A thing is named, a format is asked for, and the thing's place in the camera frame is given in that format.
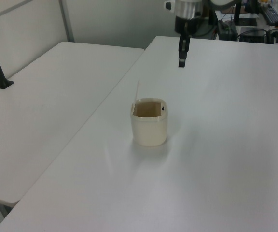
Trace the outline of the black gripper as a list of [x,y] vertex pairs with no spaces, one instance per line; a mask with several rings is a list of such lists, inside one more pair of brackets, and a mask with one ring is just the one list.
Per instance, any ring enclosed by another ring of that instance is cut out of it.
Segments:
[[174,31],[180,35],[179,40],[179,67],[185,67],[185,56],[189,51],[190,36],[198,31],[198,19],[184,19],[175,17]]

